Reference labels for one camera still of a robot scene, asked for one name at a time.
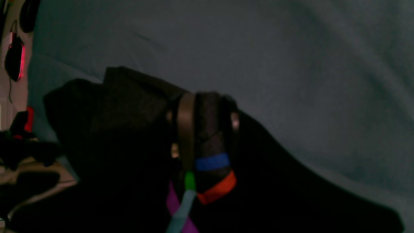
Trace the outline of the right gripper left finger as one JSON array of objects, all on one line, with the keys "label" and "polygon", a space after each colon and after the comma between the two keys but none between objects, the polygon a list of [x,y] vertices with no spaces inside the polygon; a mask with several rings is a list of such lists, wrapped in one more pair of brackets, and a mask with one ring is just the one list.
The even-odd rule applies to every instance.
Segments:
[{"label": "right gripper left finger", "polygon": [[178,164],[176,112],[182,94],[50,92],[43,98],[55,144],[46,162],[63,159],[78,182],[15,211],[19,233],[162,233]]}]

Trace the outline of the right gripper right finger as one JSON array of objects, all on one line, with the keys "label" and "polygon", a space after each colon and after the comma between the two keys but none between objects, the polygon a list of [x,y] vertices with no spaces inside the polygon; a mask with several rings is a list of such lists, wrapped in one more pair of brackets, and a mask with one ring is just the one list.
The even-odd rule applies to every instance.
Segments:
[{"label": "right gripper right finger", "polygon": [[294,159],[219,94],[195,97],[194,223],[201,233],[402,233],[396,211]]}]

